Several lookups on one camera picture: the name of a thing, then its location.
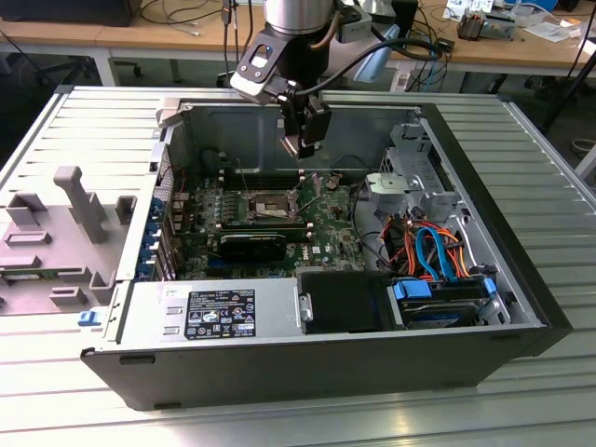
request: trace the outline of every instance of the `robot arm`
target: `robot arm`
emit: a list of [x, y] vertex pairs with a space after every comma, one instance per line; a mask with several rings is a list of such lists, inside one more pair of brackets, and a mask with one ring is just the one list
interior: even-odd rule
[[[275, 99], [281, 106], [285, 137], [282, 144], [294, 157], [306, 158], [325, 139], [331, 109], [318, 98], [317, 84], [329, 64], [330, 43], [350, 43], [370, 36], [372, 19], [355, 2], [339, 0], [264, 0], [265, 27], [248, 48], [230, 81], [241, 96], [265, 105]], [[439, 48], [415, 39], [394, 39], [369, 48], [355, 58], [339, 77], [382, 47], [412, 44], [431, 51], [417, 59], [434, 61]], [[402, 51], [412, 57], [412, 53]]]

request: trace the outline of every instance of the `workbench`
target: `workbench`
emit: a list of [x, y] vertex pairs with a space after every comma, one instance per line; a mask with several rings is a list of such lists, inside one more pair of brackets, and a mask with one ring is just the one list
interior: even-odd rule
[[[445, 0], [426, 0], [421, 2], [429, 24], [440, 31], [439, 37], [455, 41], [455, 49], [450, 71], [483, 72], [516, 75], [567, 75], [577, 52], [577, 40], [563, 40], [553, 44], [522, 30], [517, 30], [515, 40], [470, 42], [457, 38], [456, 21], [442, 19]], [[168, 10], [177, 7], [195, 5], [191, 0], [169, 0]], [[211, 12], [218, 8], [217, 2], [211, 2], [199, 10], [186, 11], [176, 15], [184, 20]], [[582, 0], [574, 11], [582, 20], [590, 13], [593, 4]], [[264, 26], [263, 9], [253, 7], [254, 30]], [[150, 7], [145, 14], [154, 20], [164, 20], [160, 4]], [[248, 7], [238, 9], [239, 41], [243, 44], [249, 32]], [[218, 14], [200, 21], [200, 36], [190, 35], [168, 25], [149, 23], [137, 17], [128, 28], [103, 27], [99, 25], [75, 25], [58, 23], [30, 23], [0, 21], [0, 29], [20, 45], [23, 51], [33, 54], [62, 54], [90, 56], [97, 64], [102, 83], [105, 86], [118, 85], [118, 77], [112, 59], [150, 58], [222, 61], [224, 59], [224, 28]], [[233, 56], [233, 33], [230, 33], [228, 51], [230, 61]], [[14, 51], [4, 38], [0, 37], [0, 51]], [[581, 68], [588, 59], [582, 55], [577, 68]], [[394, 53], [388, 67], [396, 69], [396, 75], [408, 74], [414, 67], [414, 61], [404, 60]], [[174, 77], [178, 77], [177, 66], [172, 65]]]
[[[34, 188], [66, 204], [52, 166], [77, 164], [104, 204], [142, 187], [162, 98], [229, 90], [67, 88], [0, 172], [0, 206]], [[327, 92], [349, 102], [383, 92]], [[12, 445], [566, 445], [596, 437], [596, 197], [520, 110], [488, 95], [407, 94], [434, 103], [575, 331], [475, 388], [139, 413], [80, 360], [101, 331], [77, 314], [0, 318], [0, 443]], [[8, 222], [0, 214], [1, 222]]]

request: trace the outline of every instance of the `wooden table top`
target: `wooden table top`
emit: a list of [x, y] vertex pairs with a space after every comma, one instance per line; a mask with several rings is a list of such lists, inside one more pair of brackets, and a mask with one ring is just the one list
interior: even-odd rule
[[[452, 61], [461, 63], [489, 63], [493, 65], [520, 65], [538, 67], [571, 67], [577, 55], [578, 39], [565, 39], [558, 43], [530, 34], [523, 29], [516, 28], [514, 40], [479, 41], [462, 40], [457, 37], [457, 21], [443, 19], [445, 0], [422, 0], [423, 11], [428, 18], [428, 23], [435, 30], [441, 30], [439, 37], [444, 37], [455, 42]], [[589, 19], [589, 14], [594, 8], [593, 2], [582, 0], [574, 14], [583, 21]], [[420, 11], [416, 18], [424, 21]], [[584, 53], [577, 65], [583, 66], [589, 56]]]
[[[422, 0], [422, 9], [425, 11], [429, 24], [439, 32], [439, 36], [455, 41], [452, 62], [460, 63], [486, 63], [492, 65], [517, 65], [564, 68], [570, 67], [577, 52], [577, 40], [566, 39], [559, 43], [552, 43], [529, 34], [524, 30], [516, 30], [512, 42], [483, 39], [470, 42], [457, 38], [454, 20], [442, 18], [445, 0]], [[168, 11], [179, 7], [192, 7], [197, 0], [168, 0]], [[220, 8], [221, 2], [209, 0], [200, 9], [177, 13], [176, 20], [188, 20]], [[588, 17], [593, 8], [593, 3], [582, 0], [574, 11], [581, 20]], [[145, 10], [145, 15], [153, 20], [165, 20], [161, 3], [157, 2]], [[253, 8], [254, 32], [264, 27], [263, 9]], [[424, 21], [418, 11], [417, 19]], [[198, 21], [198, 26], [182, 25], [200, 32], [194, 36], [180, 31], [172, 26], [150, 23], [141, 17], [135, 18], [127, 28], [107, 27], [100, 25], [75, 25], [60, 23], [32, 23], [32, 22], [3, 22], [0, 29], [12, 37], [17, 43], [39, 43], [55, 45], [98, 47], [134, 47], [150, 49], [178, 49], [178, 50], [203, 50], [222, 51], [224, 28], [219, 14], [213, 14]], [[244, 44], [249, 32], [248, 7], [238, 8], [238, 36]], [[233, 31], [230, 27], [228, 48], [233, 45]], [[401, 55], [392, 53], [393, 59], [403, 59]], [[586, 54], [580, 58], [579, 66], [588, 59]]]

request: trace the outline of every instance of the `slotted aluminum surface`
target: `slotted aluminum surface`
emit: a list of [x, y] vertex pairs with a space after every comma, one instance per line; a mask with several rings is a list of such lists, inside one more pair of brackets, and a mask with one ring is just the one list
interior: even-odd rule
[[[134, 191], [162, 97], [221, 90], [76, 88], [56, 95], [0, 176], [63, 200], [45, 164], [81, 160], [104, 199]], [[328, 98], [386, 101], [386, 93]], [[78, 360], [96, 332], [75, 315], [0, 319], [0, 443], [71, 445], [592, 445], [596, 439], [596, 216], [590, 190], [514, 106], [490, 96], [407, 95], [437, 104], [575, 331], [477, 388], [138, 413]], [[238, 371], [241, 380], [242, 372]], [[374, 380], [374, 371], [362, 380]]]

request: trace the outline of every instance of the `warning label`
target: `warning label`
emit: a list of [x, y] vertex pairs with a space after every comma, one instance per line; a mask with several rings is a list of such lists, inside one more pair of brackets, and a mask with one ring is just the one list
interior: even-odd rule
[[255, 336], [254, 290], [191, 291], [187, 309], [188, 340]]

